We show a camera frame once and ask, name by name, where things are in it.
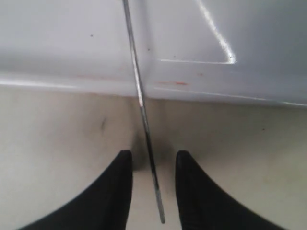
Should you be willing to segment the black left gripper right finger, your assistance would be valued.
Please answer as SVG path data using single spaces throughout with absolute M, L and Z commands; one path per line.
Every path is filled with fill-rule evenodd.
M 176 155 L 175 186 L 184 230 L 281 229 L 233 199 L 186 150 L 180 150 Z

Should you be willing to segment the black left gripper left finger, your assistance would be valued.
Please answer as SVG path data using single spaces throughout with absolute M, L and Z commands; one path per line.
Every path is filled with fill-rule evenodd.
M 82 193 L 25 230 L 124 230 L 133 187 L 132 153 L 122 150 Z

